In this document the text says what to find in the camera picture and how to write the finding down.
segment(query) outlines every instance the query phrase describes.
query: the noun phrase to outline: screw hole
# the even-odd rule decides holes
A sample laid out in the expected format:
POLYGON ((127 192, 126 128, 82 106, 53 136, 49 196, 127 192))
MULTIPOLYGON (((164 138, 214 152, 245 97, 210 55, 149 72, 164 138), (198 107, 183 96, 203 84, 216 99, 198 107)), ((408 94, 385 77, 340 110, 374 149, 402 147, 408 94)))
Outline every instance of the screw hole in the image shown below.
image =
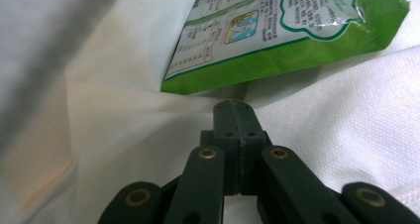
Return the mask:
POLYGON ((198 153, 198 156, 202 159, 213 159, 216 157, 216 152, 213 149, 204 149, 198 153))
POLYGON ((341 223, 340 219, 331 212, 323 213, 321 216, 321 220, 325 224, 340 224, 341 223))
POLYGON ((286 159, 288 158, 288 152, 281 148, 275 148, 270 151, 271 156, 276 159, 286 159))
POLYGON ((149 201, 151 192, 145 188, 131 191, 126 196, 126 203, 129 206, 141 206, 149 201))
POLYGON ((182 224, 198 224, 200 223, 200 215, 196 212, 190 212, 183 218, 182 224))
POLYGON ((356 197, 362 202, 374 207, 382 207, 386 204, 385 198, 383 198, 379 193, 366 187, 356 189, 356 197))

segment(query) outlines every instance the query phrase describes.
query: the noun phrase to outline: package label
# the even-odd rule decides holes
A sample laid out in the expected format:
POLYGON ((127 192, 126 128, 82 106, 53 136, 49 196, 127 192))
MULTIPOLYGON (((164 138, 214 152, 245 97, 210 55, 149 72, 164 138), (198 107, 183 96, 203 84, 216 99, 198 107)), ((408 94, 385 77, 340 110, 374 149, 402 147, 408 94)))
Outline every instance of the package label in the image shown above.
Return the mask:
POLYGON ((210 16, 204 22, 186 23, 165 79, 302 40, 334 41, 352 22, 365 20, 357 0, 253 0, 213 16, 213 6, 198 5, 189 18, 198 18, 199 7, 210 16))

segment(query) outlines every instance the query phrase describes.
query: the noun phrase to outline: snack bag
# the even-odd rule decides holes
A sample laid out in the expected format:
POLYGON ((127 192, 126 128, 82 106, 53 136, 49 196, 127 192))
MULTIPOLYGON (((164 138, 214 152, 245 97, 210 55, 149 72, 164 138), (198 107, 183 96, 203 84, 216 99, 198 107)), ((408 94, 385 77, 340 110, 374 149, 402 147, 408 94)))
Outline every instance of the snack bag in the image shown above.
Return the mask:
POLYGON ((189 94, 385 49, 406 0, 197 0, 161 91, 189 94))

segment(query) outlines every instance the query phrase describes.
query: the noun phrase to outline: white fabric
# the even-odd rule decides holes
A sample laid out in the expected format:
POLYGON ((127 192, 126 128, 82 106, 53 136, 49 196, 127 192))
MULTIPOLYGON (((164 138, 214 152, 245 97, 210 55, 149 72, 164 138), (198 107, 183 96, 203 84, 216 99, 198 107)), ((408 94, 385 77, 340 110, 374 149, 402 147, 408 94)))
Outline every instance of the white fabric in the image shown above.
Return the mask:
MULTIPOLYGON (((0 1, 0 223, 97 222, 123 186, 178 176, 228 98, 326 185, 420 215, 420 0, 383 52, 190 96, 158 90, 194 0, 0 1)), ((256 199, 227 197, 224 223, 261 223, 256 199)))

